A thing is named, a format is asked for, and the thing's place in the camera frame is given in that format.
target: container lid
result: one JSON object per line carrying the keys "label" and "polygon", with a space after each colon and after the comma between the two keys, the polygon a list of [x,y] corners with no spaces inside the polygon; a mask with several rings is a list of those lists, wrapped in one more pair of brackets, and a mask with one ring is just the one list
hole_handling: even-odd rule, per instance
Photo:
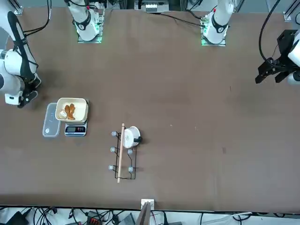
{"label": "container lid", "polygon": [[51,102],[47,106],[44,126],[43,126],[43,136],[44,137],[56,137],[60,133],[60,120],[55,118],[55,109],[57,102]]}

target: wooden stick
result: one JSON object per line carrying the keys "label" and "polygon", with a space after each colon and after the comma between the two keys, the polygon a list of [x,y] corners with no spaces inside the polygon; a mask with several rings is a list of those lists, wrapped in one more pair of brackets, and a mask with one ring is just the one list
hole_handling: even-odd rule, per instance
{"label": "wooden stick", "polygon": [[119,166],[118,166],[119,167],[119,170],[118,170],[118,183],[120,183],[120,181],[121,181],[121,168],[122,168],[122,156],[123,156],[124,129],[125,129],[125,124],[122,123],[120,156],[119,156]]}

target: metal bracket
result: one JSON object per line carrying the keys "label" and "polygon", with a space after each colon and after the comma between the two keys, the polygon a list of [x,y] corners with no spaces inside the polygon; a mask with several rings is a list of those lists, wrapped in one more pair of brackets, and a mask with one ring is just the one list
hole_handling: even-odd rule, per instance
{"label": "metal bracket", "polygon": [[154,199],[141,199],[141,209],[143,208],[145,203],[150,203],[151,210],[154,210]]}
{"label": "metal bracket", "polygon": [[20,5],[20,3],[17,0],[7,0],[9,4],[14,8],[14,14],[15,15],[22,15],[23,12],[23,6]]}
{"label": "metal bracket", "polygon": [[285,22],[290,22],[290,21],[292,21],[291,16],[290,16],[290,15],[288,16],[285,12],[283,12],[283,17],[284,17],[284,19],[285,19]]}
{"label": "metal bracket", "polygon": [[300,5],[300,0],[294,0],[286,9],[286,11],[283,12],[285,22],[292,21],[292,15],[296,12],[296,9],[298,8],[299,5]]}

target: white mug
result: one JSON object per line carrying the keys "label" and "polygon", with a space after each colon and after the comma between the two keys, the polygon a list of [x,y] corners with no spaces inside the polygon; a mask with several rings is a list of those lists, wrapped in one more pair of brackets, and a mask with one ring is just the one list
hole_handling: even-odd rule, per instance
{"label": "white mug", "polygon": [[137,127],[126,128],[124,131],[123,146],[127,149],[137,146],[142,141],[141,133]]}

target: scale display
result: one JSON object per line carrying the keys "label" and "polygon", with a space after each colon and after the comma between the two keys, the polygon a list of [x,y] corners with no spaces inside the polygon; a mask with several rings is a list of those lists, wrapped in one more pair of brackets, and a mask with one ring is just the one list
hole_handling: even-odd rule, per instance
{"label": "scale display", "polygon": [[69,125],[66,124],[65,135],[66,136],[85,136],[86,135],[87,122],[84,125]]}

